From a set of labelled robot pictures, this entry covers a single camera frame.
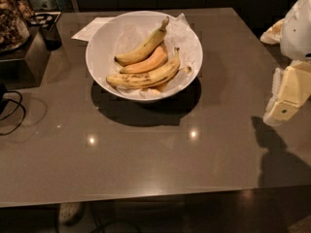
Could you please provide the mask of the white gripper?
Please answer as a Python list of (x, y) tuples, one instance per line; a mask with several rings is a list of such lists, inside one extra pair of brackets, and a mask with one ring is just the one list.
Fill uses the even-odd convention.
[(297, 0), (287, 12), (280, 36), (281, 53), (293, 61), (276, 68), (263, 122), (278, 126), (290, 120), (311, 96), (311, 0)]

